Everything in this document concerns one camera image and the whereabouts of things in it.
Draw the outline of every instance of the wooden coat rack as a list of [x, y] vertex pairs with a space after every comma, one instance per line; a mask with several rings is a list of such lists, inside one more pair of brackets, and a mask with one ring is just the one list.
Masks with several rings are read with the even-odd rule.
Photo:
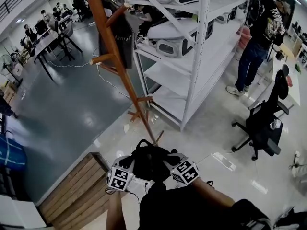
[[[146, 112], [146, 114], [144, 114], [142, 108], [140, 107], [140, 102], [142, 101], [151, 101], [152, 97], [141, 97], [138, 98], [135, 90], [133, 88], [133, 85], [131, 83], [130, 77], [127, 73], [126, 68], [123, 65], [123, 61], [121, 59], [121, 55], [119, 53], [116, 41], [114, 39], [112, 30], [111, 30], [111, 24], [113, 22], [116, 21], [116, 19], [122, 15], [127, 8], [129, 7], [127, 4], [123, 4], [121, 5], [112, 15], [111, 17], [108, 19], [104, 10], [104, 7], [102, 5], [101, 0], [87, 0], [94, 20], [96, 22], [96, 26], [98, 28], [98, 31], [105, 43], [105, 46], [107, 48], [107, 51], [109, 52], [108, 54], [104, 54], [98, 57], [93, 58], [92, 60], [90, 60], [90, 64], [96, 64], [96, 63], [100, 63], [99, 66], [103, 69], [106, 69], [118, 76], [120, 76], [127, 92], [128, 95], [130, 96], [130, 99], [132, 100], [135, 108], [136, 108], [136, 113], [133, 112], [128, 112], [129, 114], [132, 115], [131, 121], [134, 121], [137, 117], [139, 117], [145, 127], [146, 130], [150, 136], [150, 138], [153, 141], [154, 145], [158, 145], [158, 141], [160, 139], [160, 137], [163, 134], [163, 131], [160, 133], [159, 137], [157, 138], [157, 140], [154, 138], [153, 132], [148, 124], [148, 112]], [[107, 66], [103, 63], [103, 61], [105, 60], [111, 60], [115, 66], [115, 68]]]

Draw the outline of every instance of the chair armrest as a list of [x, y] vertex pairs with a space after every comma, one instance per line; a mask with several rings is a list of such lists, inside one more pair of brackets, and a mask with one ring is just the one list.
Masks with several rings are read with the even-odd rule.
[[281, 152], [279, 146], [277, 146], [276, 143], [272, 141], [270, 138], [268, 139], [268, 148], [277, 155], [280, 154]]
[[284, 104], [282, 104], [280, 101], [278, 101], [277, 106], [278, 106], [281, 110], [283, 110], [284, 113], [286, 113], [287, 115], [289, 115], [289, 109], [288, 109]]

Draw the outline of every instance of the black office chair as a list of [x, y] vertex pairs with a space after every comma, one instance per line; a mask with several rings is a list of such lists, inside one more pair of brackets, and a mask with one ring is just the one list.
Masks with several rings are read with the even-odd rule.
[[258, 159], [258, 150], [264, 150], [270, 156], [281, 152], [281, 149], [278, 147], [278, 142], [282, 134], [283, 124], [281, 123], [280, 127], [276, 129], [271, 129], [270, 124], [278, 119], [274, 113], [280, 110], [283, 110], [289, 115], [288, 108], [278, 100], [278, 98], [284, 100], [289, 93], [289, 87], [285, 77], [288, 74], [289, 68], [285, 64], [283, 70], [279, 70], [276, 74], [275, 85], [268, 101], [263, 101], [250, 110], [249, 118], [245, 122], [246, 126], [238, 122], [232, 124], [232, 127], [238, 125], [249, 135], [249, 138], [238, 148], [231, 148], [233, 152], [240, 150], [249, 141], [252, 141], [249, 145], [253, 146], [255, 150], [255, 156], [252, 157], [253, 161]]

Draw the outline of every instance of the white sneaker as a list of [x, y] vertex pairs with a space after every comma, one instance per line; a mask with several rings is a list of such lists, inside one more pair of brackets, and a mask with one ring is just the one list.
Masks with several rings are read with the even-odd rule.
[[247, 85], [244, 84], [243, 90], [244, 90], [245, 92], [248, 92], [249, 86], [247, 86]]
[[239, 96], [239, 97], [241, 95], [243, 95], [243, 91], [239, 91], [236, 87], [227, 86], [226, 90], [227, 90], [228, 93], [234, 94], [234, 95]]
[[296, 177], [297, 168], [295, 167], [295, 165], [299, 164], [298, 161], [299, 161], [300, 156], [301, 156], [301, 153], [299, 151], [296, 151], [295, 154], [294, 154], [294, 161], [293, 161], [293, 166], [292, 166], [292, 169], [291, 169], [291, 173], [292, 173], [293, 177]]

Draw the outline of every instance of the white tiled floor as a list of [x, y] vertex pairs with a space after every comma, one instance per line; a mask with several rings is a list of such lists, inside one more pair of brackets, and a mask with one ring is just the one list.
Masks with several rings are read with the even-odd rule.
[[[249, 91], [250, 95], [236, 98], [228, 94], [225, 87], [235, 83], [237, 66], [238, 61], [234, 59], [183, 132], [152, 113], [150, 124], [157, 136], [161, 130], [165, 131], [159, 141], [160, 147], [167, 150], [176, 148], [178, 152], [190, 157], [197, 163], [204, 181], [213, 180], [217, 190], [234, 200], [250, 200], [274, 221], [287, 206], [297, 206], [297, 210], [307, 209], [307, 185], [299, 184], [299, 178], [292, 178], [288, 169], [295, 150], [306, 150], [307, 154], [307, 72], [303, 69], [299, 76], [301, 106], [294, 107], [289, 116], [282, 118], [284, 129], [279, 143], [281, 154], [270, 157], [264, 151], [259, 151], [259, 159], [252, 161], [253, 150], [249, 145], [236, 153], [230, 153], [232, 146], [246, 138], [246, 134], [238, 127], [232, 127], [231, 123], [237, 120], [244, 124], [249, 115], [247, 107], [267, 83], [258, 86], [257, 80], [260, 77], [257, 75]], [[143, 124], [139, 121], [132, 124], [129, 119], [129, 115], [120, 117], [98, 138], [101, 147], [92, 145], [90, 149], [99, 150], [112, 163], [117, 151], [129, 155], [141, 138], [150, 140]], [[130, 126], [127, 133], [123, 129], [125, 124]], [[169, 178], [166, 185], [173, 188], [176, 184]], [[145, 194], [141, 186], [135, 188], [134, 192], [140, 197]], [[122, 202], [127, 229], [137, 229], [139, 208], [136, 197], [127, 194]], [[105, 229], [105, 225], [106, 212], [84, 229], [101, 230]]]

